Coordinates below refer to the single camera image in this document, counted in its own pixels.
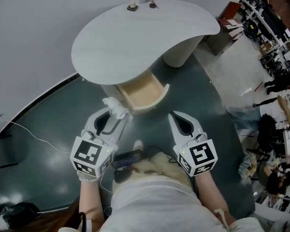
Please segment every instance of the white glove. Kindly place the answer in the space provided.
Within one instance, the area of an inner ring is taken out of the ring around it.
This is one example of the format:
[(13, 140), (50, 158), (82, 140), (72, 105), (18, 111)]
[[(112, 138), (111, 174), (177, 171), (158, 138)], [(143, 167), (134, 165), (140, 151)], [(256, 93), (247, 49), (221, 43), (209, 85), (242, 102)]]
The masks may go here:
[(80, 171), (77, 171), (77, 176), (78, 176), (80, 181), (95, 182), (95, 181), (99, 180), (98, 178), (96, 178), (94, 176), (88, 175), (88, 174), (80, 172)]

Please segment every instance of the desk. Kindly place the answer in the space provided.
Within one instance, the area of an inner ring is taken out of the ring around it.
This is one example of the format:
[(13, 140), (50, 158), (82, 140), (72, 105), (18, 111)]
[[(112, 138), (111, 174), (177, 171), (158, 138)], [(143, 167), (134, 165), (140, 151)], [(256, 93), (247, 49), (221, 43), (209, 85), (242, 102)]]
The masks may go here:
[(161, 55), (180, 67), (204, 35), (219, 33), (219, 24), (205, 9), (179, 0), (155, 0), (117, 6), (89, 22), (72, 46), (72, 63), (86, 80), (100, 85), (125, 83), (144, 73)]
[(247, 17), (247, 19), (250, 19), (254, 14), (256, 14), (256, 16), (257, 16), (258, 19), (261, 21), (261, 23), (264, 24), (264, 26), (266, 27), (266, 29), (270, 32), (270, 34), (272, 34), (272, 36), (273, 36), (273, 38), (275, 39), (277, 45), (276, 45), (275, 47), (273, 47), (273, 48), (271, 49), (271, 51), (272, 51), (272, 50), (275, 50), (275, 49), (277, 49), (277, 48), (279, 48), (279, 47), (281, 47), (281, 46), (283, 46), (284, 43), (276, 37), (276, 35), (274, 34), (273, 30), (272, 30), (272, 29), (270, 28), (270, 26), (265, 22), (265, 20), (264, 20), (263, 17), (261, 16), (261, 14), (260, 14), (256, 9), (255, 9), (255, 7), (252, 6), (252, 5), (251, 5), (248, 1), (246, 1), (246, 0), (241, 0), (241, 1), (244, 2), (246, 5), (248, 5), (248, 6), (251, 8), (251, 10), (252, 10), (252, 13)]

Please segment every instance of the white cable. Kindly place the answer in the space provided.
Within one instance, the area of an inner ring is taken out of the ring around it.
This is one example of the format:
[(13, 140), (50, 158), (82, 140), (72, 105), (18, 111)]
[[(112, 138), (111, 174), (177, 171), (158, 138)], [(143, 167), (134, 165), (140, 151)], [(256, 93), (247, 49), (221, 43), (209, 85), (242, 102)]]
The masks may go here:
[(105, 174), (105, 172), (104, 172), (104, 173), (102, 174), (102, 176), (101, 176), (101, 179), (100, 179), (100, 186), (101, 186), (104, 190), (106, 190), (107, 192), (113, 193), (112, 191), (109, 191), (108, 189), (106, 189), (106, 188), (104, 188), (104, 187), (102, 186), (102, 179), (103, 179), (104, 174)]
[(62, 210), (66, 210), (68, 209), (69, 206), (66, 206), (66, 207), (62, 207), (62, 208), (58, 208), (58, 209), (53, 209), (53, 210), (47, 210), (47, 211), (40, 211), (40, 212), (37, 212), (38, 214), (45, 214), (45, 213), (51, 213), (51, 212), (55, 212), (55, 211), (62, 211)]
[(105, 208), (103, 209), (104, 213), (109, 217), (110, 215), (107, 214), (106, 211), (105, 211), (107, 208), (112, 208), (112, 207), (111, 207), (111, 206), (108, 206), (108, 207), (105, 207)]
[(214, 214), (217, 214), (217, 213), (220, 214), (221, 219), (222, 219), (222, 222), (223, 222), (224, 226), (226, 227), (227, 232), (229, 232), (230, 230), (229, 230), (228, 223), (226, 221), (226, 217), (224, 216), (224, 211), (222, 209), (216, 209), (216, 210), (214, 210)]
[(53, 144), (51, 144), (50, 142), (48, 142), (48, 141), (46, 141), (46, 140), (43, 140), (43, 139), (41, 139), (41, 138), (37, 138), (37, 137), (36, 137), (35, 135), (33, 135), (32, 132), (31, 132), (30, 130), (28, 130), (26, 127), (21, 126), (21, 125), (15, 123), (15, 122), (8, 121), (8, 120), (6, 120), (5, 118), (4, 118), (4, 120), (5, 120), (6, 122), (8, 122), (8, 123), (12, 123), (12, 124), (15, 124), (15, 125), (18, 125), (18, 126), (24, 128), (24, 129), (27, 130), (27, 131), (28, 131), (28, 132), (29, 132), (29, 133), (30, 133), (30, 134), (31, 134), (31, 135), (32, 135), (36, 140), (39, 140), (39, 141), (42, 141), (42, 142), (48, 143), (49, 145), (51, 145), (53, 148), (55, 148), (56, 150), (58, 150), (58, 151), (60, 151), (60, 152), (64, 152), (64, 153), (70, 154), (70, 152), (67, 152), (67, 151), (64, 151), (64, 150), (58, 149), (56, 146), (54, 146)]

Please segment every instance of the dark floor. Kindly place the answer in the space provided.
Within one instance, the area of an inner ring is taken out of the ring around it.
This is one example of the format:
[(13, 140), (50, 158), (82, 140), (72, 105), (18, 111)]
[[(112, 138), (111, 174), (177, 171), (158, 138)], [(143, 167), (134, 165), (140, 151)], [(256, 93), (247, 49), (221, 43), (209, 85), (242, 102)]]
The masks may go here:
[[(158, 145), (170, 152), (174, 141), (168, 112), (194, 116), (214, 141), (218, 162), (211, 173), (231, 213), (242, 218), (253, 212), (252, 188), (240, 184), (237, 172), (244, 156), (241, 144), (203, 68), (190, 56), (178, 69), (165, 66), (159, 59), (152, 71), (163, 84), (171, 85), (169, 92), (156, 110), (135, 116), (126, 126), (118, 144), (119, 152), (129, 151), (137, 139), (143, 140), (145, 147)], [(105, 96), (100, 86), (78, 78), (41, 101), (18, 123), (37, 137), (71, 151), (88, 117), (104, 107)], [(8, 133), (13, 137), (0, 140), (0, 164), (17, 161), (19, 165), (0, 170), (0, 204), (26, 201), (45, 210), (72, 203), (79, 194), (80, 182), (69, 155), (35, 140), (16, 125)], [(108, 168), (103, 178), (105, 187), (111, 187), (112, 176), (113, 169)]]

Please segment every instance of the white shirt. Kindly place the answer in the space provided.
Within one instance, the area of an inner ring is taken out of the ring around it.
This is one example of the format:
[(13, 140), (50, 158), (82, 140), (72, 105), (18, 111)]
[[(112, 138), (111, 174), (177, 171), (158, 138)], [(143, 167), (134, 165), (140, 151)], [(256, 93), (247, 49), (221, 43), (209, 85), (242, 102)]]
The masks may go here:
[[(112, 214), (101, 232), (227, 231), (189, 188), (166, 176), (123, 183), (114, 193), (111, 206)], [(255, 218), (249, 217), (234, 222), (229, 231), (263, 229)]]
[[(287, 106), (290, 110), (290, 90), (284, 90), (282, 92), (279, 92), (279, 95), (285, 99)], [(276, 129), (284, 129), (284, 127), (288, 124), (287, 116), (284, 110), (281, 109), (278, 100), (260, 106), (260, 114), (261, 116), (263, 116), (264, 114), (271, 116), (277, 122)]]

